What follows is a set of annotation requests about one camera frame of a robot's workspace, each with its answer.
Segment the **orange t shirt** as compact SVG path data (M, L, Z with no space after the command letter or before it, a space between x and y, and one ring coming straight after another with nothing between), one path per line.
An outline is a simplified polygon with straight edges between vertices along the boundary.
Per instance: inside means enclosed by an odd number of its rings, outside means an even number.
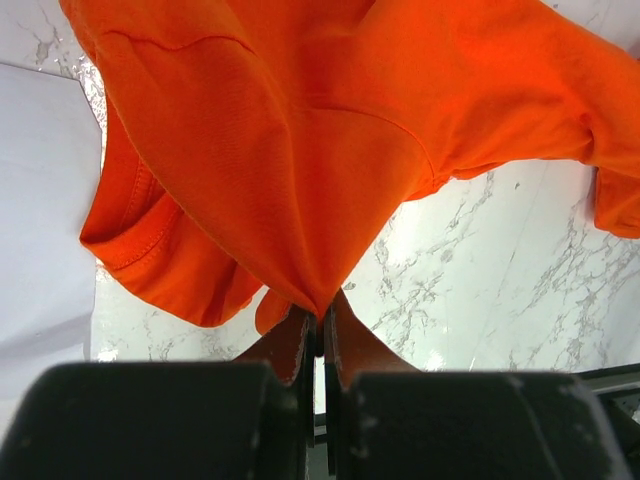
M82 244L216 327L326 312L397 207L507 162L597 170L639 235L639 63L539 1L65 1L104 83Z

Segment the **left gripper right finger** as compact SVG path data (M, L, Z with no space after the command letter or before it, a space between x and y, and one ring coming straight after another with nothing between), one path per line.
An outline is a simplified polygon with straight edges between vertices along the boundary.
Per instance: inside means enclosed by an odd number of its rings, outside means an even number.
M338 294L324 324L328 469L338 479L629 479L578 374L423 372Z

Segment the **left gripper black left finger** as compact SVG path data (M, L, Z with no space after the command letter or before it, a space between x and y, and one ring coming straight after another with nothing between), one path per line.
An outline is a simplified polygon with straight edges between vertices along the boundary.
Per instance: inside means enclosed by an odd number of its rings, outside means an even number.
M302 479L315 318L293 308L234 360L75 363L27 391L5 479Z

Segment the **white cloth at left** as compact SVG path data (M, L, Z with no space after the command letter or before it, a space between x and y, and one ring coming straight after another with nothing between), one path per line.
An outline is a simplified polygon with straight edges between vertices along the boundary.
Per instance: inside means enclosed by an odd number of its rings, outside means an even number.
M101 129L76 80L1 67L1 428L31 384L89 357L96 260L79 236Z

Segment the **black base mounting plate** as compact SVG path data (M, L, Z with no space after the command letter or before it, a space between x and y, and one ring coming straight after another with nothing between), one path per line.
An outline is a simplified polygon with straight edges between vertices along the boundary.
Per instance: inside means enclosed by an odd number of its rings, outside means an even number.
M639 364L578 373L600 399L624 454L639 458Z

